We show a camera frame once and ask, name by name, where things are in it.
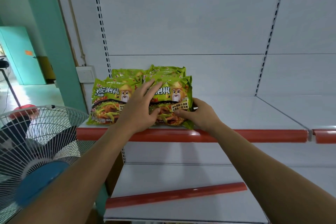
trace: wall switch plate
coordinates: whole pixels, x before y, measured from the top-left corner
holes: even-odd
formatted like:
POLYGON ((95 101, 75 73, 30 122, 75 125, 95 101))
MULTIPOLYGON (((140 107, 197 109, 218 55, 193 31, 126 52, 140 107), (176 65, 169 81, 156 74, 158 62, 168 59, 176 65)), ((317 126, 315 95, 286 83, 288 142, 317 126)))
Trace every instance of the wall switch plate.
POLYGON ((96 73, 93 66, 76 67, 76 71, 80 83, 95 82, 96 73))

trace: white wire grill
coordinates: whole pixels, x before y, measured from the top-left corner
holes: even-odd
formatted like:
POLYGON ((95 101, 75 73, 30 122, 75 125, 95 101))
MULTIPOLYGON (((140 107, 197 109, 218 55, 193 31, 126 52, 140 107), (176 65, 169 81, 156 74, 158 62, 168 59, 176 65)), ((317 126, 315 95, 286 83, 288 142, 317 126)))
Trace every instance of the white wire grill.
POLYGON ((26 108, 19 115, 16 111, 0 117, 0 224, 21 210, 15 192, 27 175, 53 161, 71 165, 93 145, 76 137, 76 128, 87 117, 60 106, 26 108))

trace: door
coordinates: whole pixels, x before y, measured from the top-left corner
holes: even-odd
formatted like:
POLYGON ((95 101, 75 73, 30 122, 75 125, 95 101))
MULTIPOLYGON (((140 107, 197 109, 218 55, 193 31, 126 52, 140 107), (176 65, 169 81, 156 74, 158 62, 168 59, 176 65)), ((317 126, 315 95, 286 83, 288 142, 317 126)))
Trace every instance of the door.
POLYGON ((0 42, 19 84, 46 84, 25 27, 0 27, 0 42))

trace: red shelf edge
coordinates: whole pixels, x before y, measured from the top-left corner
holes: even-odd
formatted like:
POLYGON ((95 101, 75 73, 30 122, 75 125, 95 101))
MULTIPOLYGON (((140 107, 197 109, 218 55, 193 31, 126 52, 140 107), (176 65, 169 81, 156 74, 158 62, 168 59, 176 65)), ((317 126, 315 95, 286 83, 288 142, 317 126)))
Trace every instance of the red shelf edge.
MULTIPOLYGON (((107 130, 105 128, 77 128, 80 141, 97 141, 107 130)), ((235 129, 251 143, 305 143, 308 131, 304 129, 235 129)), ((134 134, 130 142, 170 143, 217 143, 217 140, 202 130, 149 128, 134 134)))
POLYGON ((336 129, 313 129, 316 143, 334 144, 336 143, 336 129))
POLYGON ((203 197, 203 196, 238 192, 244 190, 247 190, 245 183, 236 182, 236 183, 213 185, 199 188, 179 189, 179 190, 163 191, 156 193, 140 194, 128 197, 114 197, 106 200, 105 209, 186 199, 191 197, 203 197))

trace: electric fan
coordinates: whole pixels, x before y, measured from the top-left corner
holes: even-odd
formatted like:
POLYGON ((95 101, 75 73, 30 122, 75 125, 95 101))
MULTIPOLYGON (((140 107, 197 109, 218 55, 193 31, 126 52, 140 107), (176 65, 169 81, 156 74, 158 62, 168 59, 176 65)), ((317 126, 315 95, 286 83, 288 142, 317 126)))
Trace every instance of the electric fan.
POLYGON ((31 203, 94 141, 78 141, 88 115, 68 107, 35 106, 0 117, 0 224, 31 203))

